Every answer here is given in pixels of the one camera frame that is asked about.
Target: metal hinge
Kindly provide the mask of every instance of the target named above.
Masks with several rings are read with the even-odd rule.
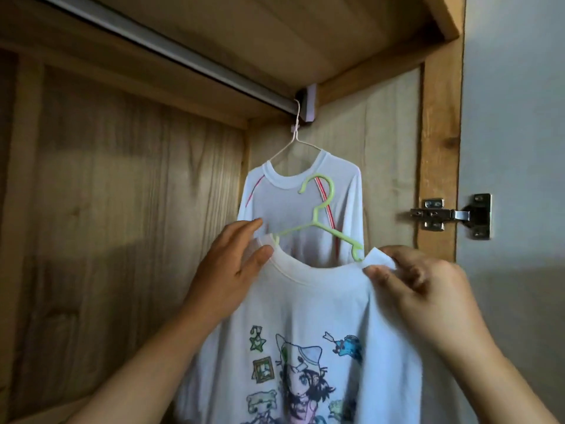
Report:
[[[413,208],[410,215],[422,221],[422,229],[425,231],[442,232],[445,223],[449,221],[461,221],[471,230],[471,237],[475,240],[491,239],[492,222],[492,195],[490,193],[479,193],[473,195],[471,203],[462,211],[444,208],[443,198],[425,199],[422,208]]]

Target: closet rod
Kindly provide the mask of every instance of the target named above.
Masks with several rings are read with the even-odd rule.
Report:
[[[296,116],[297,104],[94,0],[43,0],[250,97]]]

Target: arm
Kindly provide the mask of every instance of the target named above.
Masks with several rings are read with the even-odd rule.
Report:
[[[242,262],[262,222],[224,228],[204,258],[180,313],[110,378],[69,424],[154,424],[171,402],[194,354],[210,332],[244,300],[272,255],[269,246]]]
[[[382,266],[366,274],[391,293],[408,327],[440,354],[481,422],[558,424],[494,343],[459,266],[404,246],[383,252],[397,261],[402,280]]]

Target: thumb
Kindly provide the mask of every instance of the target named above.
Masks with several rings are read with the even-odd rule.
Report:
[[[388,290],[397,301],[413,294],[413,290],[386,266],[367,266],[363,271],[371,281]]]
[[[251,284],[272,255],[273,248],[270,245],[263,245],[260,249],[253,252],[241,267],[240,278]]]

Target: wooden wardrobe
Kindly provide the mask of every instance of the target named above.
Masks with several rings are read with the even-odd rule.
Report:
[[[365,245],[454,259],[464,0],[97,0],[279,95],[356,163]],[[184,298],[293,117],[38,0],[0,0],[0,424],[58,424]],[[316,155],[275,161],[293,175]]]

